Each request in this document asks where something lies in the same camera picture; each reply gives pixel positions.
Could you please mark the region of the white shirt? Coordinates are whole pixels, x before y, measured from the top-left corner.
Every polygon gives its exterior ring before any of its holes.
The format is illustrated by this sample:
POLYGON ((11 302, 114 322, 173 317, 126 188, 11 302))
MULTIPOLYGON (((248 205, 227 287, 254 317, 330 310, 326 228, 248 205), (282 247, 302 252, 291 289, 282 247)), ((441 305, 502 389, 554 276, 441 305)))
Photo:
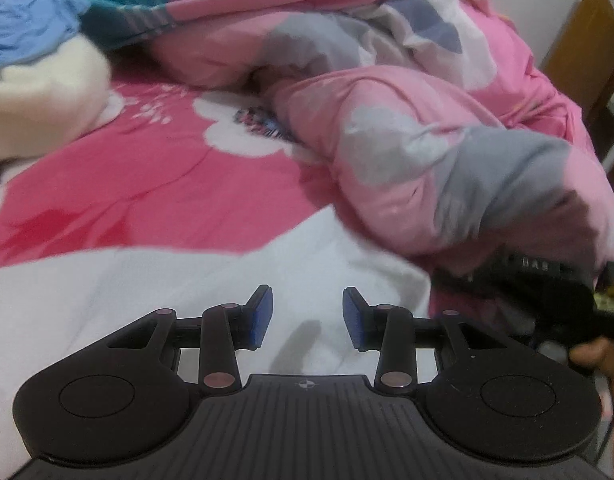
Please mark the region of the white shirt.
POLYGON ((350 231, 325 208, 244 255, 109 248, 0 269, 0 478, 28 455, 15 428, 18 388, 39 370, 159 308, 182 318, 273 292, 262 347, 238 358, 243 375, 372 375, 373 353, 354 351, 342 296, 426 315, 428 275, 350 231))

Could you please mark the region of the pink floral bed sheet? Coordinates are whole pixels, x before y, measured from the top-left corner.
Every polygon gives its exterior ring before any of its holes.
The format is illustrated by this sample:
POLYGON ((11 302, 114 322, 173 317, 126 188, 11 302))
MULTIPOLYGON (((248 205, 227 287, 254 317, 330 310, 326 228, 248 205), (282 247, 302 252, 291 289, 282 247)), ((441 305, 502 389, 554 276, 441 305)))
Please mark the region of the pink floral bed sheet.
POLYGON ((432 178, 368 185, 343 159, 345 124, 384 128, 388 108, 426 115, 400 68, 272 86, 273 108, 299 143, 234 122, 239 94, 130 79, 120 94, 116 122, 0 185, 0 268, 113 247, 244 254, 329 206, 398 254, 441 244, 432 178))

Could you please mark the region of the cream sweater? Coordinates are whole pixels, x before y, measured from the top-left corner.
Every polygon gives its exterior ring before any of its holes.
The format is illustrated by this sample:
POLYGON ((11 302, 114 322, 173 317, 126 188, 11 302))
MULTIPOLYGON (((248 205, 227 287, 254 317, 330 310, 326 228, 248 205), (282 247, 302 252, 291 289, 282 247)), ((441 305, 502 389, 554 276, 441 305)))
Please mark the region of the cream sweater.
POLYGON ((0 160, 33 158, 104 126, 118 113, 109 60, 83 35, 0 70, 0 160))

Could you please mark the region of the blue garment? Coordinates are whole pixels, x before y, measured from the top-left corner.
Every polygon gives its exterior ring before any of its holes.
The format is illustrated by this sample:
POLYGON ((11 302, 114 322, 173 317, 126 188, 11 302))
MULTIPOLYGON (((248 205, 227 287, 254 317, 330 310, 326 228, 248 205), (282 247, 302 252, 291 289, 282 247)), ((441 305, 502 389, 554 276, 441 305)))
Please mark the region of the blue garment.
POLYGON ((0 70, 54 52, 80 32, 89 0, 0 0, 0 70))

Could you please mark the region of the pink grey blue duvet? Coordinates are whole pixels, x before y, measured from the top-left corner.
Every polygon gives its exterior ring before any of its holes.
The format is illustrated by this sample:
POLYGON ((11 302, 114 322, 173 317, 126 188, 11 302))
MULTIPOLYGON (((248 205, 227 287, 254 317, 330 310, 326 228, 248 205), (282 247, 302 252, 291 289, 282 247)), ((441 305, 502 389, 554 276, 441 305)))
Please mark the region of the pink grey blue duvet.
POLYGON ((456 270, 505 246, 601 271, 614 193, 580 107, 491 0, 89 0, 100 47, 253 84, 383 244, 456 270))

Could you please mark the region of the brown wooden door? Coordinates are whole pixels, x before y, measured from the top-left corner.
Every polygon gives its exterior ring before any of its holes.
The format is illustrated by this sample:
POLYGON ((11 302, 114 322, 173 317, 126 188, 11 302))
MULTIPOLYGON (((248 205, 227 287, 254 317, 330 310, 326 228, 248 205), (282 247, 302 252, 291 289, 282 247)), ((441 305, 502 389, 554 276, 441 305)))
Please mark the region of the brown wooden door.
POLYGON ((580 0, 542 72, 580 106, 584 122, 595 122, 614 94, 614 7, 610 0, 580 0))

